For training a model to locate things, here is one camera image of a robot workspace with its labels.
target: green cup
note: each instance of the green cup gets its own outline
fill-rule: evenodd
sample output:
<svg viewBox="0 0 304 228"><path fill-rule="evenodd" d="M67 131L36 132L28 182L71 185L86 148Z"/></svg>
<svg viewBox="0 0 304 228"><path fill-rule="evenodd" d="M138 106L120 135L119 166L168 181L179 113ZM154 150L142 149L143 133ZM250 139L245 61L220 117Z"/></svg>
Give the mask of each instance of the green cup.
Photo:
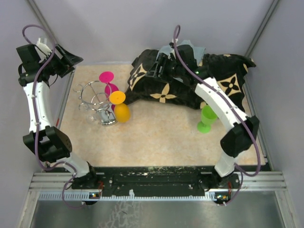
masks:
<svg viewBox="0 0 304 228"><path fill-rule="evenodd" d="M208 133L211 130L211 124L213 124L217 118L217 115L209 105L204 106L201 110L201 122L198 123L197 127L199 132L204 134Z"/></svg>

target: floral cushion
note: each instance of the floral cushion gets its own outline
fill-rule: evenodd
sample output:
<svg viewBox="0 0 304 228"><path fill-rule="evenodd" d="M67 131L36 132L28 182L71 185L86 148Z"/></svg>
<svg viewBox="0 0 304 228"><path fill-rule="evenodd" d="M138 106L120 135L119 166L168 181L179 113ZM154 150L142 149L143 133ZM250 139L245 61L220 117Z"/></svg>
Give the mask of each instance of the floral cushion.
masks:
<svg viewBox="0 0 304 228"><path fill-rule="evenodd" d="M180 80L168 83L148 77L147 72L156 61L158 50L143 51L132 63L134 67L128 79L125 104L129 105L139 99L156 101L175 105L184 105L192 109L200 109L205 104L203 99L194 93L193 87L185 85ZM201 69L209 76L215 77L218 85L241 110L244 93L244 75L249 67L255 67L252 59L233 54L205 54Z"/></svg>

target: white wall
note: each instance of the white wall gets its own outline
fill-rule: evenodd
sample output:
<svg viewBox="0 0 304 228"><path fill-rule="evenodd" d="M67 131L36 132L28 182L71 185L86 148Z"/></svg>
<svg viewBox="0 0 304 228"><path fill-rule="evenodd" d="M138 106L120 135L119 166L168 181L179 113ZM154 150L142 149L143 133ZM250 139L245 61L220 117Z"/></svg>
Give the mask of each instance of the white wall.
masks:
<svg viewBox="0 0 304 228"><path fill-rule="evenodd" d="M23 144L29 133L29 109L22 87L18 83L21 60L16 48L27 44L22 28L38 24L24 0L9 0L0 7L0 227L17 225L33 172L38 171L35 156ZM42 33L37 28L27 31L36 41ZM56 95L51 106L57 111L64 83L51 89Z"/></svg>
<svg viewBox="0 0 304 228"><path fill-rule="evenodd" d="M252 53L247 81L271 161L304 227L304 1L281 1Z"/></svg>
<svg viewBox="0 0 304 228"><path fill-rule="evenodd" d="M59 42L84 63L133 61L180 39L209 53L245 54L271 0L35 0Z"/></svg>

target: gray floor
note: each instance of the gray floor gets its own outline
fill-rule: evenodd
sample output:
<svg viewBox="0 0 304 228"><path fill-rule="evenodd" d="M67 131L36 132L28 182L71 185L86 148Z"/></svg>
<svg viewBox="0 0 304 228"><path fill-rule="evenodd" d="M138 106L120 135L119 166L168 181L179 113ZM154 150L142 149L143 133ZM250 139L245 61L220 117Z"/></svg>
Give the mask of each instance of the gray floor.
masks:
<svg viewBox="0 0 304 228"><path fill-rule="evenodd" d="M31 228L198 227L283 228L284 225L273 192L241 192L227 207L217 207L213 202L119 201L70 209L61 201L39 201L31 224Z"/></svg>

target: table top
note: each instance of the table top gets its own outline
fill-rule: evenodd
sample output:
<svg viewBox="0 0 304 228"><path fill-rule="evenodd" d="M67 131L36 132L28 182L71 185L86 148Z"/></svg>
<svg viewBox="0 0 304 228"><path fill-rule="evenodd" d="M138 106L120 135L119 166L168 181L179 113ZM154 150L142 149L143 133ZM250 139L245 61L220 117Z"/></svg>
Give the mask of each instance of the table top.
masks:
<svg viewBox="0 0 304 228"><path fill-rule="evenodd" d="M222 149L220 140L226 134L218 119L208 134L197 130L200 110L151 101L129 105L131 119L112 126L89 124L88 112L78 109L79 93L73 91L98 80L104 71L112 71L112 83L126 91L131 65L78 66L67 99L60 130L67 134L73 152L93 166L196 166L215 165ZM247 100L243 106L248 115ZM253 146L238 157L240 165L255 165Z"/></svg>

